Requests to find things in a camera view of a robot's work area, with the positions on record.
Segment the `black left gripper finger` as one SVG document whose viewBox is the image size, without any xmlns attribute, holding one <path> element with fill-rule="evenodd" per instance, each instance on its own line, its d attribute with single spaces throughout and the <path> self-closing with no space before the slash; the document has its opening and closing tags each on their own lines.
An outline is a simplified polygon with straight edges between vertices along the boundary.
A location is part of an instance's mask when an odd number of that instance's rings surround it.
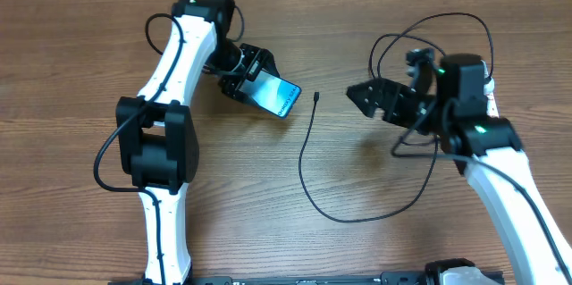
<svg viewBox="0 0 572 285">
<path fill-rule="evenodd" d="M 261 64 L 262 64 L 262 70 L 263 71 L 273 75 L 276 78 L 281 77 L 281 75 L 278 72 L 278 69 L 276 67 L 274 56 L 269 50 L 264 50 L 262 52 Z"/>
<path fill-rule="evenodd" d="M 260 104 L 257 103 L 252 97 L 238 90 L 236 82 L 233 80 L 221 80 L 221 91 L 225 96 L 244 105 L 260 107 Z"/>
</svg>

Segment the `blue Galaxy smartphone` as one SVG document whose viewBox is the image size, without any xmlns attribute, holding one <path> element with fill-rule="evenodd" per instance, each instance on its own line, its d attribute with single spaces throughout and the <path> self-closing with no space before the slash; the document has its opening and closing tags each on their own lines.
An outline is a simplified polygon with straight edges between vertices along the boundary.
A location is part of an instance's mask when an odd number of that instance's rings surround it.
<svg viewBox="0 0 572 285">
<path fill-rule="evenodd" d="M 254 81 L 245 80 L 240 92 L 249 97 L 259 108 L 283 119 L 288 116 L 296 103 L 301 88 L 266 71 L 261 71 Z"/>
</svg>

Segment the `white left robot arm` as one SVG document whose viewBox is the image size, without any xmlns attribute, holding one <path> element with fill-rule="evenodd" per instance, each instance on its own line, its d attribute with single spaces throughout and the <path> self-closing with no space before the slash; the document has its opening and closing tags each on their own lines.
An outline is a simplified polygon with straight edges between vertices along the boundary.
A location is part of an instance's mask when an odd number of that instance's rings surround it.
<svg viewBox="0 0 572 285">
<path fill-rule="evenodd" d="M 285 118 L 300 89 L 281 78 L 273 54 L 227 34 L 234 0 L 178 0 L 167 18 L 172 32 L 159 64 L 135 97 L 119 100 L 115 116 L 123 171 L 139 194 L 147 230 L 141 284 L 187 284 L 186 196 L 198 169 L 191 98 L 203 73 L 219 79 L 231 99 Z"/>
</svg>

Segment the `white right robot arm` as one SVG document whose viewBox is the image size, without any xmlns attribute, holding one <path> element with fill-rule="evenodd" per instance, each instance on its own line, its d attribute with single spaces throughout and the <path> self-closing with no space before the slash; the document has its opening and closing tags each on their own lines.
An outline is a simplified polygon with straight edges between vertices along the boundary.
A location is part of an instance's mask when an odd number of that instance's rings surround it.
<svg viewBox="0 0 572 285">
<path fill-rule="evenodd" d="M 426 52 L 408 53 L 412 82 L 383 77 L 348 87 L 367 117 L 435 135 L 442 158 L 452 160 L 480 197 L 521 284 L 569 284 L 571 246 L 543 202 L 516 130 L 494 109 L 489 72 L 477 54 L 449 54 L 436 63 Z"/>
</svg>

